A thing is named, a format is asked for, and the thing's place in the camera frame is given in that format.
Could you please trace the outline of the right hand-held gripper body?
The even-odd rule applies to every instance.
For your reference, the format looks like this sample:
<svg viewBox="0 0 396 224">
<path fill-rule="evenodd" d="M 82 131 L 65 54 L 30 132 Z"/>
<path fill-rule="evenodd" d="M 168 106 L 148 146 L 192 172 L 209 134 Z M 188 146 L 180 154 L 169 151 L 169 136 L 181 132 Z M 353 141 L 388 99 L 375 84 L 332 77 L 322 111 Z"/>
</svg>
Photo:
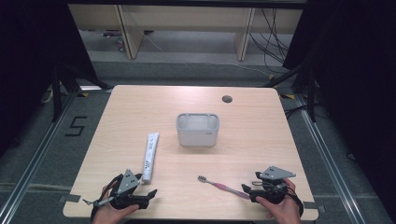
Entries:
<svg viewBox="0 0 396 224">
<path fill-rule="evenodd" d="M 249 193 L 250 200 L 255 203 L 257 202 L 256 197 L 260 196 L 270 203 L 281 203 L 288 193 L 288 185 L 284 179 L 295 177 L 296 174 L 275 166 L 269 166 L 261 173 L 263 180 L 258 179 L 258 181 L 252 181 L 252 185 L 262 187 L 262 189 L 251 189 Z"/>
</svg>

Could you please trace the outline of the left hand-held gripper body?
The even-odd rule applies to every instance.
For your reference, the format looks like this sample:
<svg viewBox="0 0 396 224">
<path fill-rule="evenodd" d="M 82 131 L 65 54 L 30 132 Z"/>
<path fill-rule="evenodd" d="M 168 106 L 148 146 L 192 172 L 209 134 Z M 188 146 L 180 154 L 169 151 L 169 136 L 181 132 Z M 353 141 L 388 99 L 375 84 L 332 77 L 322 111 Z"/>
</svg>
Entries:
<svg viewBox="0 0 396 224">
<path fill-rule="evenodd" d="M 118 210 L 133 204 L 138 204 L 140 209 L 146 209 L 149 206 L 147 196 L 134 195 L 138 185 L 139 180 L 136 180 L 132 171 L 127 169 L 124 175 L 117 178 L 117 183 L 110 191 L 110 196 L 113 198 L 110 204 Z"/>
</svg>

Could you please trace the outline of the white toothpaste tube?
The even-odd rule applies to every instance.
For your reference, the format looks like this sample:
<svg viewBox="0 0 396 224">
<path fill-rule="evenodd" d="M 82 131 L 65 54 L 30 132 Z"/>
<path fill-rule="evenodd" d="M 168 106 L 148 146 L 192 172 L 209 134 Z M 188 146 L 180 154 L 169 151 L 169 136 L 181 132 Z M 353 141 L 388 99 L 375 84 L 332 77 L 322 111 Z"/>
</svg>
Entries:
<svg viewBox="0 0 396 224">
<path fill-rule="evenodd" d="M 160 137 L 159 133 L 150 133 L 148 135 L 145 161 L 144 161 L 143 174 L 142 174 L 142 181 L 145 184 L 148 184 L 151 181 L 153 165 L 155 160 L 155 153 L 156 153 L 159 137 Z"/>
</svg>

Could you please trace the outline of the pink toothbrush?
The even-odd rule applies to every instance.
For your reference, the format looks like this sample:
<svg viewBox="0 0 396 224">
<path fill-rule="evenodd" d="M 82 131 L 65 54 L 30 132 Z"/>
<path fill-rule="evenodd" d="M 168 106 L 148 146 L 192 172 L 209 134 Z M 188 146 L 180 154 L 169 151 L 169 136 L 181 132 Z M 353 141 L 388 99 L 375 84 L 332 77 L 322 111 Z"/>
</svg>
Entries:
<svg viewBox="0 0 396 224">
<path fill-rule="evenodd" d="M 210 185 L 212 185 L 213 187 L 215 187 L 217 189 L 220 189 L 220 190 L 223 190 L 223 191 L 226 191 L 226 192 L 230 192 L 231 194 L 234 194 L 234 195 L 236 195 L 238 197 L 241 197 L 241 198 L 246 199 L 246 200 L 250 200 L 248 194 L 246 194 L 245 192 L 241 192 L 241 191 L 238 191 L 236 189 L 232 189 L 230 187 L 227 187 L 227 186 L 225 186 L 223 184 L 210 181 L 210 180 L 208 180 L 206 177 L 204 177 L 202 175 L 199 175 L 197 177 L 197 179 L 200 182 L 210 184 Z"/>
</svg>

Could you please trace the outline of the grey plastic holder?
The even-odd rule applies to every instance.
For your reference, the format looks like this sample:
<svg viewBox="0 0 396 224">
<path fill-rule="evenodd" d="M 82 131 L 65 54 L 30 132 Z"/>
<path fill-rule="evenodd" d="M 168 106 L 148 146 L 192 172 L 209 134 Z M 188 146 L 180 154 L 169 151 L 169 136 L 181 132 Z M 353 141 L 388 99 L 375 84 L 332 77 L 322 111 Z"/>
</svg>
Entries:
<svg viewBox="0 0 396 224">
<path fill-rule="evenodd" d="M 219 133 L 219 117 L 211 113 L 182 113 L 176 121 L 178 142 L 183 147 L 213 147 Z"/>
</svg>

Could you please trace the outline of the person's left hand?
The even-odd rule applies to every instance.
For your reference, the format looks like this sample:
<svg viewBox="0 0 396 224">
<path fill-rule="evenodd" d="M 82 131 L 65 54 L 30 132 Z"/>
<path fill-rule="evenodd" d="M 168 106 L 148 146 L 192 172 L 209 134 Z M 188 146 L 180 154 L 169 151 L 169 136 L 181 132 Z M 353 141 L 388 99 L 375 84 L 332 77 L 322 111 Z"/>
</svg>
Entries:
<svg viewBox="0 0 396 224">
<path fill-rule="evenodd" d="M 138 209 L 138 204 L 130 205 L 121 210 L 113 208 L 110 204 L 105 204 L 93 216 L 92 224 L 119 224 L 125 217 Z"/>
</svg>

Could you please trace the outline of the person's right hand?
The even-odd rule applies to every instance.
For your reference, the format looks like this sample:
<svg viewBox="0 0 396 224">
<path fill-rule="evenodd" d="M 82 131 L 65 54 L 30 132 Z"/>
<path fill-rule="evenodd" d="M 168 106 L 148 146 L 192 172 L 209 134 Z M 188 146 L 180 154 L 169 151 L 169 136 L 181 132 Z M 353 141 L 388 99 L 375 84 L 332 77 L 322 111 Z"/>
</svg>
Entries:
<svg viewBox="0 0 396 224">
<path fill-rule="evenodd" d="M 302 224 L 300 206 L 294 200 L 295 185 L 287 178 L 284 181 L 288 185 L 288 194 L 281 203 L 273 204 L 260 196 L 256 201 L 268 210 L 266 217 L 273 218 L 277 224 Z"/>
</svg>

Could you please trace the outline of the black metal stand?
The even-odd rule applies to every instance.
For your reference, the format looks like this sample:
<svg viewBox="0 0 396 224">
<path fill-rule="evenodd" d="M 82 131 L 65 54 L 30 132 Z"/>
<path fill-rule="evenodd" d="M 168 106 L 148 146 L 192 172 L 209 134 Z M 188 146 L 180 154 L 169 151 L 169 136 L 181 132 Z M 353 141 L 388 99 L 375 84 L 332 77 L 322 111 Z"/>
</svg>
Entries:
<svg viewBox="0 0 396 224">
<path fill-rule="evenodd" d="M 104 90 L 111 90 L 112 86 L 99 80 L 96 74 L 90 75 L 82 70 L 67 63 L 58 63 L 52 72 L 52 93 L 53 93 L 53 118 L 52 121 L 56 121 L 63 112 L 62 100 L 61 100 L 61 86 L 64 86 L 70 93 L 81 92 L 81 87 L 77 83 L 78 78 L 85 79 L 92 84 L 100 87 Z"/>
<path fill-rule="evenodd" d="M 295 77 L 291 85 L 291 90 L 294 93 L 301 93 L 303 90 L 307 91 L 307 113 L 309 118 L 315 122 L 315 73 L 312 65 L 301 63 L 282 76 L 271 80 L 268 84 L 264 84 L 263 87 L 273 88 L 291 77 Z"/>
</svg>

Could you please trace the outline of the coloured clutter under desk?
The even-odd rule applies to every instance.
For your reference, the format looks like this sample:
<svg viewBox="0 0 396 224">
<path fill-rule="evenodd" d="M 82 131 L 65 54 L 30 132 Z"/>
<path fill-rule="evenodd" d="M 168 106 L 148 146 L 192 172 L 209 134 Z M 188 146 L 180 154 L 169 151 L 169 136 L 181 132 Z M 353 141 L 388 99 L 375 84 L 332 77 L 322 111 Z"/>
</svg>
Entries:
<svg viewBox="0 0 396 224">
<path fill-rule="evenodd" d="M 119 51 L 124 51 L 124 42 L 120 30 L 104 30 L 102 36 L 106 38 L 115 37 L 119 46 Z"/>
</svg>

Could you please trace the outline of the beige wooden desk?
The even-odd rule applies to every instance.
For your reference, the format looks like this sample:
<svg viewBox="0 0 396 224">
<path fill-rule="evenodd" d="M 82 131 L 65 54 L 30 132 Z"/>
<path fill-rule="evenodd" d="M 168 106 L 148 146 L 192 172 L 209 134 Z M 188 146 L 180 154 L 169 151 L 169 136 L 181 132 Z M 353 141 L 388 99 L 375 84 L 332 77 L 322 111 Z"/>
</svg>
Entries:
<svg viewBox="0 0 396 224">
<path fill-rule="evenodd" d="M 119 30 L 126 54 L 137 56 L 145 31 L 222 32 L 234 34 L 237 60 L 245 60 L 248 35 L 292 35 L 301 18 L 300 9 L 258 7 L 163 7 L 78 5 L 69 9 L 80 30 Z"/>
</svg>

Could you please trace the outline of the aluminium floor rail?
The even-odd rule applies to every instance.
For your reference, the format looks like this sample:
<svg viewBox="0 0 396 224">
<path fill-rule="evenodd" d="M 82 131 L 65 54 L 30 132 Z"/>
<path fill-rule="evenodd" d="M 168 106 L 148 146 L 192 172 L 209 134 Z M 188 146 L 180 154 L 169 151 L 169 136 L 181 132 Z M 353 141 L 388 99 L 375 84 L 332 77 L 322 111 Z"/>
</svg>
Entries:
<svg viewBox="0 0 396 224">
<path fill-rule="evenodd" d="M 49 151 L 50 144 L 54 140 L 57 132 L 59 132 L 64 117 L 77 95 L 78 94 L 76 92 L 68 93 L 67 96 L 64 98 L 64 101 L 61 105 L 60 115 L 55 121 L 50 124 L 49 128 L 46 131 L 46 134 L 44 135 L 42 141 L 37 147 L 35 154 L 33 155 L 32 159 L 30 159 L 19 181 L 14 185 L 6 202 L 2 205 L 0 209 L 0 224 L 9 224 L 14 214 L 18 210 L 23 197 L 30 186 L 30 183 L 35 177 L 39 166 L 41 165 L 42 161 L 45 159 Z"/>
<path fill-rule="evenodd" d="M 366 224 L 366 220 L 362 215 L 359 205 L 352 195 L 340 169 L 336 165 L 335 160 L 333 159 L 332 154 L 318 129 L 318 125 L 313 121 L 307 110 L 302 111 L 302 117 L 315 142 L 318 153 L 324 162 L 337 194 L 346 209 L 346 213 L 349 216 L 351 223 Z"/>
</svg>

